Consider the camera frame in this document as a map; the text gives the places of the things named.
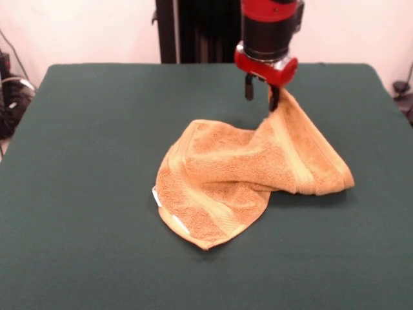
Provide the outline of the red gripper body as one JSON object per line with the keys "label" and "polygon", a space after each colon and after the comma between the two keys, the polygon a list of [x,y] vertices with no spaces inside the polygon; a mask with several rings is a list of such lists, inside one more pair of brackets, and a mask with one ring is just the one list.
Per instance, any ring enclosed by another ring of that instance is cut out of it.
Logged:
{"label": "red gripper body", "polygon": [[253,59],[246,54],[242,43],[236,46],[234,61],[242,71],[278,88],[292,81],[298,67],[297,58],[289,55],[279,61]]}

